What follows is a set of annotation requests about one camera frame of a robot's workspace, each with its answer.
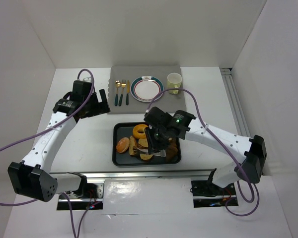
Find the large oval bread slice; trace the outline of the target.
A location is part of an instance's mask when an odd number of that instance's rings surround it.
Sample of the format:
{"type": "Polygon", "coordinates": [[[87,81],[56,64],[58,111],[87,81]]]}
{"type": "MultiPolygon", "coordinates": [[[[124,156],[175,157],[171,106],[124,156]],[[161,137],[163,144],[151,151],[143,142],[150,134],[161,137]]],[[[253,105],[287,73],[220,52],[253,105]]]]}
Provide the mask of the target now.
{"type": "MultiPolygon", "coordinates": [[[[144,147],[144,148],[148,148],[149,145],[148,145],[148,141],[146,138],[141,138],[138,140],[138,144],[141,146],[141,147],[144,147]]],[[[153,157],[153,155],[147,155],[147,154],[140,154],[140,158],[144,161],[148,161],[150,160],[151,158],[153,157]]]]}

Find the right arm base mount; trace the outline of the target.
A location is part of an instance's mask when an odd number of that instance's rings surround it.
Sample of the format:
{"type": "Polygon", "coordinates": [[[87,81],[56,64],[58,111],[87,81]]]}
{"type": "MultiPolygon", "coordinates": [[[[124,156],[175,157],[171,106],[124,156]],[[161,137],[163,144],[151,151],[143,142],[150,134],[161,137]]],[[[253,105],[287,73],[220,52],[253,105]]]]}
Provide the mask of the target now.
{"type": "Polygon", "coordinates": [[[190,192],[194,208],[238,206],[236,190],[233,183],[221,188],[212,183],[215,169],[204,175],[191,176],[190,192]]]}

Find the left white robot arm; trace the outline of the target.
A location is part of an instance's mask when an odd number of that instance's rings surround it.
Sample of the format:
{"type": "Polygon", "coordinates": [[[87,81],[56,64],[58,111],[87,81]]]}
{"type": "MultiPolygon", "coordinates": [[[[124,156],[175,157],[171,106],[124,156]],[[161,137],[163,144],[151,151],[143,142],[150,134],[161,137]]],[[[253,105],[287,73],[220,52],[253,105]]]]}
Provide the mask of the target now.
{"type": "Polygon", "coordinates": [[[88,81],[76,80],[72,91],[59,99],[46,128],[32,150],[21,160],[12,162],[7,171],[14,192],[48,202],[55,194],[73,192],[78,198],[93,188],[87,177],[76,172],[50,174],[52,163],[70,131],[83,118],[110,112],[104,89],[94,92],[88,81]]]}

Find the small bread slice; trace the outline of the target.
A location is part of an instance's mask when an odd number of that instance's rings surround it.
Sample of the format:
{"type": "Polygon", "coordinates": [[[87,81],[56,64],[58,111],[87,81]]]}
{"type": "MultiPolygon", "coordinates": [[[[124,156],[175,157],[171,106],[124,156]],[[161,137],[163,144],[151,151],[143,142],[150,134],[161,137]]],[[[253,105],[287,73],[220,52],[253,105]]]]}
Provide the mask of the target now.
{"type": "Polygon", "coordinates": [[[138,148],[137,148],[137,141],[133,136],[130,136],[130,145],[129,145],[129,154],[130,156],[136,156],[139,154],[138,148]]]}

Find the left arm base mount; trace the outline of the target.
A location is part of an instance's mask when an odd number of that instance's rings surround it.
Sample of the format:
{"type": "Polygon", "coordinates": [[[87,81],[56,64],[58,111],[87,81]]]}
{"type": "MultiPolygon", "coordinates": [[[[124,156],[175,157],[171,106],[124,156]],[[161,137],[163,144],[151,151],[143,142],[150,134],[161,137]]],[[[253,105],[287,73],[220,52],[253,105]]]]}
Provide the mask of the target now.
{"type": "Polygon", "coordinates": [[[58,181],[58,211],[102,210],[104,182],[89,181],[80,173],[65,173],[53,175],[58,181]]]}

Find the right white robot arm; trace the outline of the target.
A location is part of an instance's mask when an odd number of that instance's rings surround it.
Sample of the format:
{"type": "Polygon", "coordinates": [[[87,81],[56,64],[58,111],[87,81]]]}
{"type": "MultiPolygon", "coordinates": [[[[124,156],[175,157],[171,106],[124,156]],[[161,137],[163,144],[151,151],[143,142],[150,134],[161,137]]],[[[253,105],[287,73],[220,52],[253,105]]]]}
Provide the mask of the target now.
{"type": "Polygon", "coordinates": [[[171,140],[178,138],[211,147],[229,155],[233,162],[211,172],[209,181],[221,188],[239,180],[258,184],[267,158],[263,137],[245,137],[200,122],[193,114],[178,110],[174,115],[157,107],[147,110],[144,121],[148,148],[142,154],[166,156],[171,140]]]}

